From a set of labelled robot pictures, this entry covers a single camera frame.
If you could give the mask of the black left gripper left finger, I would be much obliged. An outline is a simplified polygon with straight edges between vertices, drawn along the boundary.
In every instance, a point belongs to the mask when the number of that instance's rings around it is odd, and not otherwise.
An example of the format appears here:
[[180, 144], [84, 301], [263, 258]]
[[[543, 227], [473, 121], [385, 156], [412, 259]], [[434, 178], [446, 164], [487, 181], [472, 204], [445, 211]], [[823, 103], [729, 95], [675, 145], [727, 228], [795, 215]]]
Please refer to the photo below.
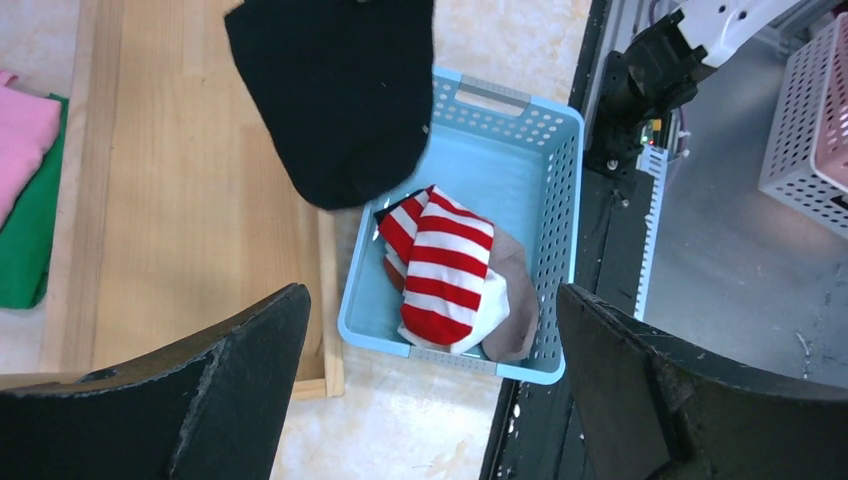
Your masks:
[[135, 359], [1, 379], [5, 479], [266, 479], [311, 298], [291, 284]]

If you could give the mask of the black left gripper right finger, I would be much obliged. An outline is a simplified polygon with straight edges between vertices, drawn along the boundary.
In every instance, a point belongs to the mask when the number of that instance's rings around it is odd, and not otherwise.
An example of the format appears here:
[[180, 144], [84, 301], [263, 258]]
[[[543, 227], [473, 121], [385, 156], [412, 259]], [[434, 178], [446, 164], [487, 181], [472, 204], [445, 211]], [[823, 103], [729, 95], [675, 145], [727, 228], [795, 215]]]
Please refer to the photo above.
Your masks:
[[599, 479], [843, 479], [847, 392], [755, 368], [557, 292], [566, 373]]

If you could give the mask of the grey striped-cuff sock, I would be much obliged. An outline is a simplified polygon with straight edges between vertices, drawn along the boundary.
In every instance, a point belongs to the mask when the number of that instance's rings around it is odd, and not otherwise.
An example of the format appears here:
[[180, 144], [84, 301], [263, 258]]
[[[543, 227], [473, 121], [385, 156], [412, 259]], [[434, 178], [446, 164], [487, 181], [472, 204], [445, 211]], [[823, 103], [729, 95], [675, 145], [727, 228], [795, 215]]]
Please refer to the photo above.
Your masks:
[[483, 352], [494, 362], [522, 361], [534, 343], [540, 306], [524, 247], [498, 226], [494, 227], [489, 266], [506, 281], [510, 313], [483, 340]]

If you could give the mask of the red white santa sock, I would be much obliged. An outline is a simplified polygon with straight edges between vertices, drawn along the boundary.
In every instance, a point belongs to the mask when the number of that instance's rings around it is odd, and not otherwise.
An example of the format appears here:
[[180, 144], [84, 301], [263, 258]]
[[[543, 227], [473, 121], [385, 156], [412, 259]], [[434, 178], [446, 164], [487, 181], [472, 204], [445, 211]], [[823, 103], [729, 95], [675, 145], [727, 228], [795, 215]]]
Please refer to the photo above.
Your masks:
[[408, 331], [440, 346], [475, 326], [495, 228], [431, 185], [400, 201], [377, 222], [405, 268], [400, 317]]

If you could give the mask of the light blue plastic basket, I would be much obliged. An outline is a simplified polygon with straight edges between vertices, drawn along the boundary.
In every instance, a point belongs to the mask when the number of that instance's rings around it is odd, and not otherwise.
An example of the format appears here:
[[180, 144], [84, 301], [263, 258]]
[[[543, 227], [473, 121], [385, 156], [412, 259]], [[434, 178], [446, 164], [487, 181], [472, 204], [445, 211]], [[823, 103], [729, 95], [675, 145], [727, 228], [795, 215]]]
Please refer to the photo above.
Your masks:
[[[573, 281], [584, 121], [573, 108], [445, 69], [433, 71], [432, 127], [415, 173], [364, 207], [337, 326], [354, 346], [403, 358], [551, 385], [566, 369], [556, 293]], [[539, 301], [529, 355], [493, 362], [480, 347], [451, 355], [410, 344], [397, 331], [401, 296], [382, 266], [375, 214], [436, 185], [509, 233], [525, 250]]]

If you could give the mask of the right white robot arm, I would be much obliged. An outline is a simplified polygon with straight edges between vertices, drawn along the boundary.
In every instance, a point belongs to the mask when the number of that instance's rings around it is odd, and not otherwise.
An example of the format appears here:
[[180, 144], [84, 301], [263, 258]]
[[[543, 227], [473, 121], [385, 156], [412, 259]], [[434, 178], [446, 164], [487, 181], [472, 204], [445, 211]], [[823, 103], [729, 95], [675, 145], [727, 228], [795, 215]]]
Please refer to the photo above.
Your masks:
[[[777, 2], [695, 1], [614, 53], [597, 146], [690, 101], [700, 81], [782, 12]], [[762, 370], [563, 285], [557, 318], [599, 479], [843, 479], [847, 391]]]

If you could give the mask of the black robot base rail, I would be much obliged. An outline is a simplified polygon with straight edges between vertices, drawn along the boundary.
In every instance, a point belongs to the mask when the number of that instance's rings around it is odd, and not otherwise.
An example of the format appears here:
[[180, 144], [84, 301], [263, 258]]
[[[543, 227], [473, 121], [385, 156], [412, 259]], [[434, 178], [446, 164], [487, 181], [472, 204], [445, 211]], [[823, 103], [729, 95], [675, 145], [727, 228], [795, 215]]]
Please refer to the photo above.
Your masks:
[[[645, 1], [592, 3], [569, 104], [594, 134], [602, 71], [643, 27]], [[632, 312], [638, 291], [652, 179], [630, 182], [584, 169], [575, 281]], [[553, 385], [505, 380], [498, 396], [480, 476], [483, 479], [591, 479], [578, 408], [567, 376]]]

